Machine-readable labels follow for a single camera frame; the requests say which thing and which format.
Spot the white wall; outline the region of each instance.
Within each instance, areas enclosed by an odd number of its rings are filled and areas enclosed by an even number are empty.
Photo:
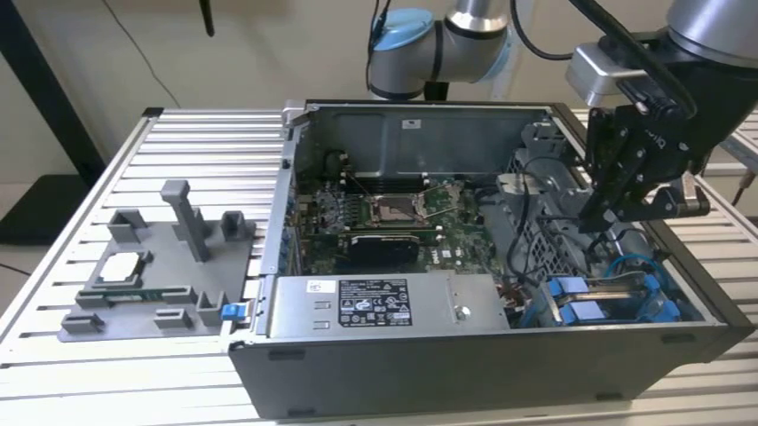
[[[595,42],[600,38],[600,30],[567,0],[520,0],[520,4],[528,2],[532,2],[532,16],[531,21],[528,15],[524,16],[523,26],[529,40],[543,51],[568,53],[577,44]],[[653,31],[665,26],[671,0],[599,0],[597,3],[632,32]],[[573,107],[585,107],[565,82],[567,65],[567,61],[539,59],[524,50],[515,64],[505,98],[533,102],[560,101]]]
[[[41,175],[73,171],[32,99],[0,55],[0,184],[32,183]]]
[[[286,99],[365,99],[373,0],[213,0],[208,38],[196,1],[109,0],[182,107],[281,107]],[[441,17],[447,0],[396,0]],[[16,0],[92,137],[109,153],[145,107],[170,107],[100,0]],[[451,87],[488,99],[487,84]]]

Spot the aluminum extrusion table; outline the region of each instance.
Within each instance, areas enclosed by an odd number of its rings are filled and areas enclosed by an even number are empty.
[[[585,112],[577,115],[585,118]],[[158,118],[141,118],[0,319],[0,424],[274,424],[257,418],[222,353],[222,337],[60,343],[56,332],[110,237],[104,224],[113,210],[138,208],[146,221],[174,220],[158,194],[166,178],[188,179],[190,202],[206,219],[241,210],[257,221],[245,285],[245,294],[254,294],[282,143],[280,123],[274,110],[165,110]],[[669,220],[668,225],[758,324],[758,231],[700,184],[711,213]],[[758,334],[715,362],[677,368],[632,402],[317,424],[568,422],[758,424]]]

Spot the power supply label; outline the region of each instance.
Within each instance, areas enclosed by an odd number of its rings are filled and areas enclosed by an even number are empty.
[[[412,326],[407,280],[340,280],[343,327]]]

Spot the open computer tower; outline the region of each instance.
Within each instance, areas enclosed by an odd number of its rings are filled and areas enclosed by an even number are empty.
[[[309,101],[288,125],[228,351],[264,418],[631,399],[751,333],[663,222],[579,233],[563,105]]]

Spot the circuit board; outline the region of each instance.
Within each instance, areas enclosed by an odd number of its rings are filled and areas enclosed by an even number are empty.
[[[488,273],[500,282],[504,268],[473,191],[460,179],[428,179],[419,193],[347,193],[337,185],[324,184],[298,203],[304,275],[453,270]],[[384,246],[387,240],[412,245],[411,261],[356,266],[351,249],[356,241],[371,238],[381,238]],[[371,251],[372,256],[389,255],[381,247]]]

